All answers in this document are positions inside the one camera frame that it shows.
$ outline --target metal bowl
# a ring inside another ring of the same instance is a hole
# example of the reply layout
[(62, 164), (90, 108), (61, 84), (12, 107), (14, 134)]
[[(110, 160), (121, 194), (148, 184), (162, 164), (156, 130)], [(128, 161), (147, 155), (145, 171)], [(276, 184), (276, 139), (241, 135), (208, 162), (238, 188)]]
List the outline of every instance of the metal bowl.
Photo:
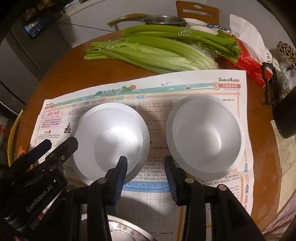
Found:
[(185, 27), (186, 20), (183, 18), (175, 17), (175, 16), (151, 16), (146, 17), (143, 19), (145, 24), (164, 24), (164, 25), (171, 25), (171, 26), (179, 26)]
[[(121, 218), (108, 215), (112, 241), (158, 241), (150, 233)], [(87, 241), (87, 214), (81, 216), (81, 240)]]

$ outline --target screw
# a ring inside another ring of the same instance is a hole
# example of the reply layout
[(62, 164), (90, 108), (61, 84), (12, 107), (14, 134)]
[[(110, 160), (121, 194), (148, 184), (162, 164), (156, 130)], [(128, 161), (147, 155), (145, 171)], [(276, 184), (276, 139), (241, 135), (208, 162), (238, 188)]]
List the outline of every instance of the screw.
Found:
[(219, 187), (219, 189), (221, 191), (226, 191), (227, 190), (227, 187), (225, 185), (223, 185), (223, 184), (219, 185), (218, 187)]
[(101, 177), (100, 179), (98, 179), (98, 183), (100, 183), (100, 184), (104, 184), (106, 182), (107, 182), (107, 179), (104, 177)]
[(53, 169), (55, 169), (56, 168), (56, 165), (52, 165), (51, 167), (50, 167), (50, 171), (52, 171)]
[(74, 186), (73, 185), (68, 185), (68, 186), (66, 186), (66, 191), (71, 191), (71, 190), (73, 190), (73, 188), (74, 188)]
[(185, 179), (185, 182), (187, 182), (187, 183), (193, 183), (194, 180), (193, 180), (193, 178), (188, 177), (188, 178)]

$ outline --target wooden table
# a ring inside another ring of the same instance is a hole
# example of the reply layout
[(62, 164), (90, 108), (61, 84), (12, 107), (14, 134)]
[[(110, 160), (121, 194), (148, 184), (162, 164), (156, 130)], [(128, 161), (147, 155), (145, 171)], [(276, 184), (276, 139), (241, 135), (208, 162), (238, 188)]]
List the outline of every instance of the wooden table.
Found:
[[(16, 150), (27, 150), (33, 129), (45, 99), (52, 99), (80, 89), (133, 80), (156, 75), (117, 60), (86, 61), (83, 56), (93, 41), (120, 38), (115, 32), (96, 38), (69, 50), (40, 80), (35, 92), (27, 103), (20, 120)], [(219, 62), (222, 69), (232, 67)], [(248, 79), (248, 126), (254, 155), (254, 203), (252, 218), (262, 230), (277, 216), (279, 205), (281, 168), (276, 139), (270, 121), (272, 109), (265, 106), (263, 89)]]

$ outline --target foam bowl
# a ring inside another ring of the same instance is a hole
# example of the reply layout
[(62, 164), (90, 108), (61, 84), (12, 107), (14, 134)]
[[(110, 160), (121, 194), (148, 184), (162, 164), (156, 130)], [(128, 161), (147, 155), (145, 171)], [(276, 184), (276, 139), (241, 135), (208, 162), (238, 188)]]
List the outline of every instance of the foam bowl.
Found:
[(238, 119), (222, 100), (203, 94), (174, 105), (167, 119), (166, 139), (180, 167), (202, 179), (229, 174), (241, 161), (245, 145)]
[(140, 172), (148, 156), (147, 125), (138, 112), (124, 104), (105, 103), (90, 109), (73, 133), (79, 143), (73, 154), (75, 171), (88, 185), (114, 168), (120, 156), (128, 160), (127, 183)]

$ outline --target newspaper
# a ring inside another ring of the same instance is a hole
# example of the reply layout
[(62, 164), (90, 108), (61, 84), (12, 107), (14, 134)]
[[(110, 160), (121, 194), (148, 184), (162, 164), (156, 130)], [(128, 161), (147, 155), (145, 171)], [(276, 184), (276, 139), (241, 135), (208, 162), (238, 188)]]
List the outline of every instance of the newspaper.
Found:
[[(124, 185), (115, 207), (116, 216), (140, 226), (158, 240), (179, 241), (185, 208), (171, 198), (164, 171), (164, 158), (170, 154), (165, 138), (167, 117), (176, 102), (197, 94), (223, 100), (239, 117), (245, 131), (245, 152), (229, 175), (216, 180), (200, 180), (203, 185), (226, 184), (249, 214), (253, 204), (253, 154), (247, 126), (246, 72), (239, 70), (186, 71), (157, 75), (127, 82), (106, 84), (45, 100), (31, 139), (31, 148), (50, 139), (52, 149), (71, 136), (77, 120), (89, 109), (106, 102), (134, 108), (145, 120), (150, 135), (150, 151), (140, 173)], [(73, 160), (64, 164), (68, 180), (83, 185), (73, 170)], [(211, 220), (207, 205), (207, 239), (211, 239)]]

